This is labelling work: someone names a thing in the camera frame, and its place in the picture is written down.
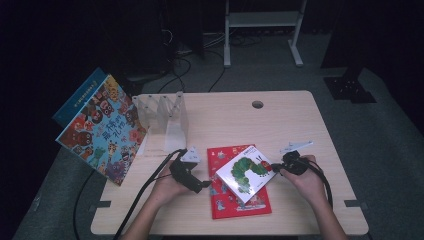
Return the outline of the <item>black stand base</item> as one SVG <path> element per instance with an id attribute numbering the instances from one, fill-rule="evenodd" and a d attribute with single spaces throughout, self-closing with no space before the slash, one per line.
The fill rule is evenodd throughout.
<path id="1" fill-rule="evenodd" d="M 359 82 L 362 67 L 348 67 L 341 76 L 325 77 L 324 82 L 335 100 L 354 104 L 375 103 L 373 95 Z"/>

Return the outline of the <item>white metal stand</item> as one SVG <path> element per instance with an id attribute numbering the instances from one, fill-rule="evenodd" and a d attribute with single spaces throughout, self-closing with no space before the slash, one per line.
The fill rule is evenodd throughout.
<path id="1" fill-rule="evenodd" d="M 280 12 L 231 12 L 230 0 L 225 4 L 225 25 L 224 25 L 224 47 L 223 65 L 231 66 L 230 30 L 234 28 L 259 28 L 259 27 L 293 27 L 294 33 L 288 40 L 294 63 L 297 67 L 304 65 L 297 48 L 297 41 L 308 0 L 301 0 L 298 10 Z"/>

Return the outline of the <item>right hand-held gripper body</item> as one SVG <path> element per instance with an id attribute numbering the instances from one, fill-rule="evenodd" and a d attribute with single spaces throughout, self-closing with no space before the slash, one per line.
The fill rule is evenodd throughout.
<path id="1" fill-rule="evenodd" d="M 310 167 L 309 160 L 303 158 L 299 150 L 312 145 L 312 141 L 290 142 L 286 147 L 280 150 L 283 155 L 283 168 L 295 175 L 302 175 Z"/>

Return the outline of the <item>colourful animals picture book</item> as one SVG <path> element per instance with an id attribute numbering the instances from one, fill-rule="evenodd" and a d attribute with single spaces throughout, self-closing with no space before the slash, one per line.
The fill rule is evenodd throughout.
<path id="1" fill-rule="evenodd" d="M 56 141 L 121 185 L 147 133 L 132 99 L 110 74 Z"/>

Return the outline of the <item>clear acrylic book rack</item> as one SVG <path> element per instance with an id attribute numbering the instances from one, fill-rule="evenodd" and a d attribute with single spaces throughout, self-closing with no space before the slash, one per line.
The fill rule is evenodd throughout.
<path id="1" fill-rule="evenodd" d="M 171 153 L 187 147 L 189 121 L 182 91 L 132 97 L 139 122 L 153 135 L 163 136 L 162 149 Z"/>

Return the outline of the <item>person's left hand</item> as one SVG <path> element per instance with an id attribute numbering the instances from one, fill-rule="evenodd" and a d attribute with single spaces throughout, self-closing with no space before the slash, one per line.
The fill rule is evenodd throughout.
<path id="1" fill-rule="evenodd" d="M 172 161 L 167 163 L 163 170 L 159 174 L 159 178 L 151 191 L 149 200 L 153 202 L 153 205 L 157 208 L 163 207 L 164 205 L 173 201 L 174 198 L 181 194 L 188 193 L 189 189 L 177 182 L 171 174 L 170 165 Z"/>

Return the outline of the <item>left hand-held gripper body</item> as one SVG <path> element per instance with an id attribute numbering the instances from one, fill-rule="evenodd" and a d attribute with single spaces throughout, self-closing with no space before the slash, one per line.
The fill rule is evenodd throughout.
<path id="1" fill-rule="evenodd" d="M 189 190 L 202 187 L 201 182 L 191 171 L 200 163 L 201 158 L 195 147 L 183 149 L 170 166 L 172 177 Z"/>

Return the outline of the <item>red hardcover picture book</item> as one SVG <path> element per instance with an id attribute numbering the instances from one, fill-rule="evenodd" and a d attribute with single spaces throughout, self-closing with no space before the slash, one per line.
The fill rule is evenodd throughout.
<path id="1" fill-rule="evenodd" d="M 215 147 L 207 150 L 209 177 L 212 181 L 209 189 L 213 219 L 263 215 L 272 212 L 265 186 L 247 203 L 243 203 L 216 175 L 218 169 L 248 146 L 250 145 Z"/>

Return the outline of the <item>person's right hand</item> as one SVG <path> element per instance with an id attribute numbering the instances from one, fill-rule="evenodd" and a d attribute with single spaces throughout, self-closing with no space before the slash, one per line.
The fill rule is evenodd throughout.
<path id="1" fill-rule="evenodd" d="M 306 170 L 301 175 L 292 174 L 283 169 L 280 174 L 294 185 L 313 209 L 328 203 L 323 182 L 311 169 Z"/>

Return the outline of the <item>blue monster picture book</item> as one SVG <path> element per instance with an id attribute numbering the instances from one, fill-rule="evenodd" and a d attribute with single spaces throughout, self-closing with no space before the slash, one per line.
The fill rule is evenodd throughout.
<path id="1" fill-rule="evenodd" d="M 65 128 L 91 99 L 107 76 L 108 74 L 101 68 L 96 68 L 53 115 L 53 120 Z"/>

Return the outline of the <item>white caterpillar picture book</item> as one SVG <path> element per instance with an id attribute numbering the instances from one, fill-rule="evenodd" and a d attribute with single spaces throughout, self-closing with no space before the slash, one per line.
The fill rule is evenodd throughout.
<path id="1" fill-rule="evenodd" d="M 247 203 L 274 176 L 271 161 L 254 145 L 248 146 L 216 171 L 219 179 Z"/>

